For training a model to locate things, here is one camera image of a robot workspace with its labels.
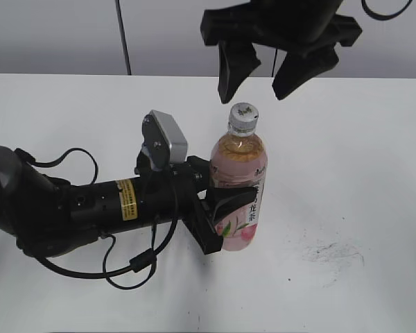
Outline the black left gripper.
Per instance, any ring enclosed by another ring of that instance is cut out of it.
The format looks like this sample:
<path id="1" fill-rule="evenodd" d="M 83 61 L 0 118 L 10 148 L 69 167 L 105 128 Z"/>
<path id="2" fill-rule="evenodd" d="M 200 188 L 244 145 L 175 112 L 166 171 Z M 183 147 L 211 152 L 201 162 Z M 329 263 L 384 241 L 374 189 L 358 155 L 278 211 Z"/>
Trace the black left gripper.
<path id="1" fill-rule="evenodd" d="M 211 225 L 217 225 L 257 197 L 256 187 L 209 187 L 210 161 L 195 155 L 184 163 L 153 171 L 149 159 L 140 153 L 135 173 L 137 223 L 144 227 L 181 220 L 206 255 L 217 253 L 223 245 L 223 238 Z M 206 203 L 198 196 L 205 190 Z"/>

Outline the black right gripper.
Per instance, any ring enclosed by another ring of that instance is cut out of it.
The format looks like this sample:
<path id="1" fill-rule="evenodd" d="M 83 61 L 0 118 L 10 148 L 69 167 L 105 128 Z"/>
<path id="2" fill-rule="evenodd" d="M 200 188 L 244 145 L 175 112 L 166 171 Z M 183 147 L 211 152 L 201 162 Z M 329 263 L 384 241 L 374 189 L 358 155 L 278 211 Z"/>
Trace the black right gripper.
<path id="1" fill-rule="evenodd" d="M 202 39 L 207 46 L 218 44 L 221 103 L 229 103 L 242 82 L 261 65 L 252 43 L 291 52 L 272 83 L 278 100 L 332 70 L 339 62 L 333 46 L 339 43 L 350 47 L 362 33 L 354 18 L 337 13 L 341 3 L 249 1 L 204 11 L 200 24 Z"/>

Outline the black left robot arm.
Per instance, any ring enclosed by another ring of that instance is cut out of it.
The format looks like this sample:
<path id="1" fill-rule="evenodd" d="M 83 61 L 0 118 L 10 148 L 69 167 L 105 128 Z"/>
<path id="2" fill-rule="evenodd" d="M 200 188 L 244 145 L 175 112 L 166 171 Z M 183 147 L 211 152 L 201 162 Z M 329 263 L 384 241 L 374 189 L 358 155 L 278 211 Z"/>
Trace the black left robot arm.
<path id="1" fill-rule="evenodd" d="M 196 156 L 154 171 L 139 154 L 133 178 L 78 186 L 40 173 L 25 151 L 0 146 L 0 181 L 15 216 L 8 221 L 0 207 L 0 230 L 28 241 L 27 255 L 43 257 L 172 219 L 184 222 L 204 254 L 216 253 L 223 245 L 216 226 L 257 196 L 254 187 L 212 187 L 208 161 Z"/>

